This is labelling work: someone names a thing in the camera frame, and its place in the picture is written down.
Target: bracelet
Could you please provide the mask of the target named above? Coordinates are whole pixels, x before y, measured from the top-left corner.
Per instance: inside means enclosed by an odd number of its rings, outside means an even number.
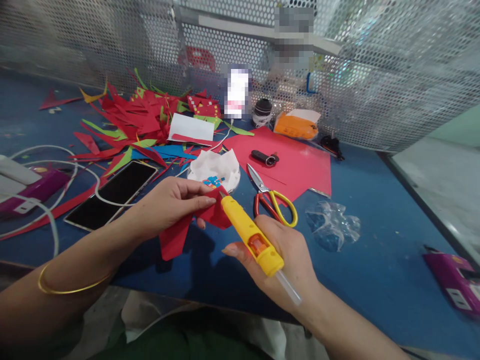
[[[105,280],[107,280],[112,274],[108,274],[107,276],[105,276],[104,278],[102,278],[100,281],[97,281],[95,283],[93,283],[92,285],[88,285],[88,286],[85,286],[85,287],[82,287],[82,288],[79,288],[79,289],[76,289],[76,290],[68,290],[68,291],[57,291],[57,290],[53,290],[51,288],[49,288],[48,286],[45,285],[45,283],[43,282],[43,277],[44,277],[44,273],[45,273],[45,270],[47,269],[47,267],[49,266],[50,263],[48,263],[47,265],[45,265],[45,267],[42,269],[41,273],[40,273],[40,276],[38,277],[38,288],[45,294],[50,294],[50,295],[66,295],[66,294],[74,294],[74,293],[79,293],[79,292],[82,292],[84,290],[88,290],[88,289],[91,289],[93,287],[96,287],[98,284],[101,284],[103,283]]]

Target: scissors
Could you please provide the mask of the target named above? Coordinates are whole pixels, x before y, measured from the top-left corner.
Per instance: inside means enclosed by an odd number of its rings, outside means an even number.
[[[273,217],[277,221],[279,221],[280,223],[290,228],[294,228],[295,226],[297,226],[297,223],[299,221],[299,216],[297,214],[297,209],[295,209],[295,206],[292,204],[292,202],[281,193],[275,190],[270,190],[268,187],[266,187],[264,182],[262,181],[262,178],[259,176],[259,174],[255,171],[255,169],[250,164],[247,164],[247,167],[248,167],[248,172],[250,174],[251,179],[253,180],[256,187],[258,188],[258,194],[255,195],[255,202],[254,202],[255,216],[257,217],[259,215],[259,202],[261,202],[263,205],[265,205],[265,207],[270,211],[270,213],[273,215]],[[271,200],[271,203],[273,204],[273,207],[268,203],[264,193],[268,193],[270,195],[270,200]],[[291,216],[292,216],[291,223],[288,223],[285,220],[284,216],[282,215],[282,212],[280,211],[280,208],[279,208],[279,204],[277,202],[277,198],[280,198],[284,202],[286,202],[288,207],[290,208]]]

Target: smartphone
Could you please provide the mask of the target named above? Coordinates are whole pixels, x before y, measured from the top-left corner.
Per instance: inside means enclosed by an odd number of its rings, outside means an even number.
[[[98,193],[102,198],[113,203],[130,203],[156,173],[157,169],[153,166],[131,161],[103,185]],[[73,209],[64,221],[93,231],[113,221],[124,208],[124,206],[106,203],[93,194]]]

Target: metal mesh panel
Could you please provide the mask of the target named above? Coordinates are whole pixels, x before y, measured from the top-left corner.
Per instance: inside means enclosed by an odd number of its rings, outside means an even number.
[[[313,32],[342,42],[339,56],[288,71],[272,68],[263,39],[182,23],[189,9],[273,27],[280,2],[175,1],[1,1],[1,64],[98,88],[107,75],[127,92],[137,84],[125,67],[136,67],[169,93],[207,88],[216,97],[223,64],[251,64],[254,103],[320,111],[324,132],[390,152],[480,102],[476,0],[281,0],[314,8]]]

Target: blue table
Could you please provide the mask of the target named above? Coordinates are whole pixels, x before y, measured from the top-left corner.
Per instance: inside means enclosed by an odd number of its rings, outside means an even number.
[[[62,111],[55,114],[38,111],[50,88],[58,90],[55,94],[59,99],[79,96],[78,88],[5,71],[0,75],[0,154],[11,155],[44,144],[66,147],[75,153],[87,152],[72,133],[83,131],[79,124],[82,118],[102,123],[93,109],[79,101],[61,106]],[[323,250],[313,242],[305,209],[324,199],[305,192],[295,201],[299,214],[297,230],[306,238],[318,279],[401,346],[480,358],[480,324],[450,306],[421,257],[423,244],[447,253],[454,252],[452,247],[374,151],[347,145],[342,150],[346,161],[331,162],[332,200],[345,205],[348,215],[360,218],[359,241],[347,244],[341,252]],[[44,150],[20,160],[64,160],[66,155],[59,150]],[[174,167],[168,175],[178,171]],[[89,173],[82,173],[66,199],[93,183]],[[255,193],[248,176],[242,173],[234,197],[250,215]],[[0,233],[26,221],[0,223]],[[60,251],[86,234],[62,218],[57,224]],[[221,231],[207,224],[202,231],[192,225],[181,256],[161,261],[158,240],[150,240],[122,265],[113,284],[292,321],[289,314],[258,290],[235,259],[221,252],[227,244],[238,240],[233,228]],[[36,267],[49,260],[52,253],[49,226],[0,242],[2,262]]]

